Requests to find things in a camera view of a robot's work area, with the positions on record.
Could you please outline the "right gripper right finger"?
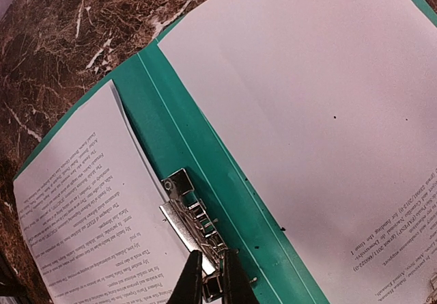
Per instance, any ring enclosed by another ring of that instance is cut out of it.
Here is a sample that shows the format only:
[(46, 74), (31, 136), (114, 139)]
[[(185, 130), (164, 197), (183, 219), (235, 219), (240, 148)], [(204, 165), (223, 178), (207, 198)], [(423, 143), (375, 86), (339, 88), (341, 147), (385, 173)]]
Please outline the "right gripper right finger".
[(256, 296), (250, 285), (249, 278), (246, 276), (238, 254), (233, 249), (226, 250), (224, 255), (222, 303), (256, 303)]

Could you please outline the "printed paper sheet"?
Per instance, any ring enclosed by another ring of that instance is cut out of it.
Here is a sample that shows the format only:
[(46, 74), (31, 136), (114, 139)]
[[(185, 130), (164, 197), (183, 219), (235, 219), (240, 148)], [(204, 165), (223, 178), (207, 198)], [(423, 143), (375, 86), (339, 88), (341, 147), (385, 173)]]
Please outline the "printed paper sheet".
[(112, 81), (14, 180), (23, 238), (54, 303), (166, 303), (186, 251)]

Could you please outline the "white paper sheet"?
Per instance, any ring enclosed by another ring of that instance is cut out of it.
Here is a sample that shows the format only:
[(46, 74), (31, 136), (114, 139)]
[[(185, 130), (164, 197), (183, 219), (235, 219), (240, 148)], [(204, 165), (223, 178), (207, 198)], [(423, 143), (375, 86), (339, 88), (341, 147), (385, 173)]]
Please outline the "white paper sheet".
[(160, 50), (331, 303), (436, 274), (436, 27), (411, 0), (207, 0)]

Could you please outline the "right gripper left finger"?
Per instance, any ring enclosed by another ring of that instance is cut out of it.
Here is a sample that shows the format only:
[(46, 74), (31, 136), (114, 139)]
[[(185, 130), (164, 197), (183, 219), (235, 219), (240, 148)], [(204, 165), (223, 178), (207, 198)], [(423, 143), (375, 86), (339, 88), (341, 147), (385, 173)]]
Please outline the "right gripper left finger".
[(202, 285), (202, 252), (194, 250), (184, 265), (169, 304), (202, 303)]

